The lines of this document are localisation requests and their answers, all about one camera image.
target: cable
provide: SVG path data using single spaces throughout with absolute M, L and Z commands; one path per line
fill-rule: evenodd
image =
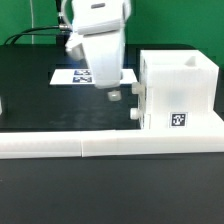
M 8 41 L 10 41 L 11 39 L 15 38 L 15 37 L 22 37 L 22 36 L 57 36 L 57 35 L 62 35 L 64 36 L 63 34 L 52 34 L 52 33 L 49 33 L 49 34 L 46 34 L 46 33 L 19 33 L 19 34 L 15 34 L 15 35 L 12 35 L 10 37 L 7 38 L 7 40 L 4 42 L 4 45 L 7 45 Z
M 25 33 L 30 33 L 33 31 L 40 31 L 40 30 L 53 30 L 53 29 L 59 29 L 59 26 L 42 26 L 42 27 L 36 27 L 36 28 L 31 28 L 31 29 L 27 29 L 21 32 L 21 34 L 16 34 L 14 39 L 12 40 L 11 44 L 14 44 L 21 36 L 23 36 Z
M 67 0 L 62 1 L 61 12 L 62 12 L 63 20 L 65 21 L 66 25 L 69 27 L 69 29 L 72 30 L 72 24 L 69 22 L 68 17 L 67 17 L 67 13 L 66 13 L 66 10 L 65 10 L 66 3 L 67 3 Z
M 33 0 L 30 0 L 30 13 L 31 13 L 31 27 L 34 28 Z

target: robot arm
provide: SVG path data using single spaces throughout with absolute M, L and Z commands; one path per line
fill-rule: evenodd
M 86 58 L 97 88 L 119 86 L 130 0 L 73 0 L 72 7 L 73 25 L 68 25 L 73 33 L 66 51 L 75 60 Z

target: black surface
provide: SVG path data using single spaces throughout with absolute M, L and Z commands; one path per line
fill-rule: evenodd
M 223 224 L 224 155 L 0 161 L 0 223 Z
M 55 68 L 86 68 L 55 46 L 0 47 L 2 132 L 136 129 L 129 118 L 137 96 L 121 86 L 122 100 L 110 102 L 107 90 L 94 86 L 50 86 Z
M 129 46 L 125 67 L 138 71 L 141 48 L 183 47 Z M 112 109 L 102 91 L 94 88 L 49 88 L 55 66 L 85 66 L 74 65 L 63 48 L 0 47 L 0 57 L 5 109 L 1 131 L 136 125 L 124 121 L 127 105 L 135 101 L 128 88 L 122 91 L 130 102 L 113 104 Z M 215 104 L 219 114 L 224 112 L 222 80 L 220 71 Z M 120 107 L 123 112 L 113 114 L 120 116 L 118 120 L 105 120 L 105 112 Z M 223 153 L 0 160 L 3 224 L 223 224 L 223 220 Z

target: white plastic box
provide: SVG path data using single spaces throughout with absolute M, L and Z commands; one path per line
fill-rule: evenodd
M 218 71 L 218 66 L 198 50 L 141 51 L 141 128 L 221 125 L 213 111 Z

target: black cable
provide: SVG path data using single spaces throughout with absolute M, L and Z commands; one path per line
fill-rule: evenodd
M 21 32 L 20 34 L 15 34 L 14 39 L 12 40 L 11 44 L 14 44 L 21 36 L 23 36 L 26 33 L 30 33 L 33 31 L 41 31 L 41 30 L 52 30 L 52 29 L 59 29 L 59 26 L 42 26 L 42 27 L 36 27 L 36 28 L 31 28 L 31 29 L 27 29 L 24 30 L 23 32 Z M 4 44 L 7 44 L 7 42 L 13 38 L 13 36 L 10 36 Z
M 42 34 L 40 34 L 40 33 L 19 33 L 19 34 L 15 34 L 15 35 L 12 35 L 12 36 L 8 37 L 7 40 L 4 42 L 4 45 L 7 45 L 7 42 L 9 40 L 13 39 L 13 38 L 16 38 L 16 37 L 20 38 L 22 36 L 32 36 L 32 35 L 34 35 L 34 36 L 57 36 L 57 35 L 64 36 L 63 34 L 52 34 L 52 33 L 51 34 L 46 34 L 46 33 L 42 33 Z

